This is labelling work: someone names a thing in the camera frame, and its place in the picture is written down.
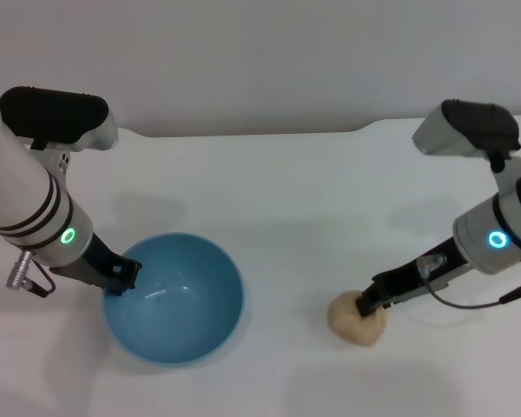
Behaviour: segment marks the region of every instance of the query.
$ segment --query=metal connector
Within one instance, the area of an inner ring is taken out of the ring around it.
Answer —
[[[29,270],[32,256],[33,254],[30,251],[22,251],[17,262],[14,264],[14,268],[10,272],[8,280],[6,281],[7,288],[18,290],[23,285],[23,281],[25,281],[25,276]]]
[[[444,254],[433,254],[420,256],[416,260],[417,269],[421,278],[428,279],[434,269],[444,266],[448,262]]]

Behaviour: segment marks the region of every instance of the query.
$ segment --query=black cable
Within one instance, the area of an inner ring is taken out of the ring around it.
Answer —
[[[458,309],[461,309],[461,310],[480,310],[481,308],[495,307],[495,306],[499,306],[501,304],[504,304],[504,303],[502,303],[500,301],[489,302],[487,304],[477,304],[477,305],[474,305],[474,306],[461,306],[459,304],[454,304],[453,302],[446,301],[442,297],[437,295],[436,292],[432,289],[431,284],[428,281],[428,279],[426,279],[426,278],[424,278],[422,276],[421,276],[421,279],[423,280],[423,283],[425,284],[425,287],[428,290],[428,292],[430,293],[430,295],[432,295],[432,297],[434,297],[437,301],[441,302],[442,304],[444,304],[444,305],[446,305],[448,307],[458,308]]]
[[[50,289],[47,291],[47,295],[52,294],[56,290],[56,284],[54,283],[54,281],[52,281],[52,278],[50,278],[50,275],[48,275],[48,273],[46,272],[46,270],[43,268],[43,266],[40,263],[38,263],[34,259],[32,261],[36,265],[38,270],[41,271],[41,274],[44,275],[44,278],[46,278],[46,281],[48,281],[50,283]]]

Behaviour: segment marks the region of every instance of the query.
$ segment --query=white tabletop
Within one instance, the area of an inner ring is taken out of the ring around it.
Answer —
[[[0,416],[520,417],[521,301],[467,312],[418,298],[389,310],[372,349],[326,327],[336,295],[450,237],[456,216],[496,192],[484,161],[422,156],[419,123],[187,138],[120,129],[112,150],[72,155],[69,192],[114,251],[167,231],[204,235],[237,262],[246,313],[215,356],[151,367],[110,339],[98,288],[58,277],[46,300],[7,291],[17,253],[0,238]],[[491,301],[519,284],[520,266],[471,272],[442,295]]]

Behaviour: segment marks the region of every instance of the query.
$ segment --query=blue led ring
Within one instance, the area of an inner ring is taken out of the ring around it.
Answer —
[[[495,249],[505,248],[508,241],[509,239],[504,232],[498,232],[496,230],[488,235],[488,244]]]

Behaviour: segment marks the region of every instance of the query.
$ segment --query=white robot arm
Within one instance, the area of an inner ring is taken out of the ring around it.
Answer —
[[[8,287],[47,295],[26,277],[31,260],[118,295],[134,287],[141,264],[102,243],[65,184],[70,151],[116,142],[100,97],[17,87],[0,98],[0,235],[22,251]]]
[[[521,298],[521,287],[495,302],[459,306],[436,291],[465,272],[476,269],[496,274],[521,262],[521,158],[519,129],[513,116],[494,104],[442,102],[422,122],[415,146],[426,155],[484,157],[490,162],[498,192],[462,214],[452,237],[406,265],[373,277],[373,284],[357,300],[362,317],[379,307],[431,294],[455,308],[488,308]]]

